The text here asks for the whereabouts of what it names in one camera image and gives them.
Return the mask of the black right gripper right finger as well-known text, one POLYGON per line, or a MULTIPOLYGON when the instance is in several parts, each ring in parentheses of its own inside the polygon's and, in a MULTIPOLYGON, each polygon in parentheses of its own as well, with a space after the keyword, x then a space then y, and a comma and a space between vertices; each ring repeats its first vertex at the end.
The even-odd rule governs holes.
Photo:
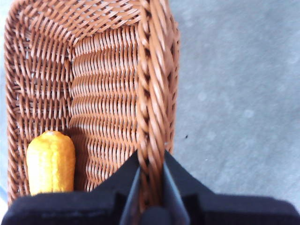
POLYGON ((217 194, 165 152, 176 188, 193 225, 298 225, 300 214, 289 202, 265 196, 217 194))

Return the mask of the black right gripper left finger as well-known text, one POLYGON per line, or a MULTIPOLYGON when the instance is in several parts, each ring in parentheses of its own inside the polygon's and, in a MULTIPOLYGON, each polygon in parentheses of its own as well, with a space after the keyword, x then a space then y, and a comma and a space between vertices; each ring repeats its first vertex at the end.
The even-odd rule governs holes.
POLYGON ((24 196, 6 212, 3 225, 117 225, 126 205, 136 171, 137 154, 90 192, 24 196))

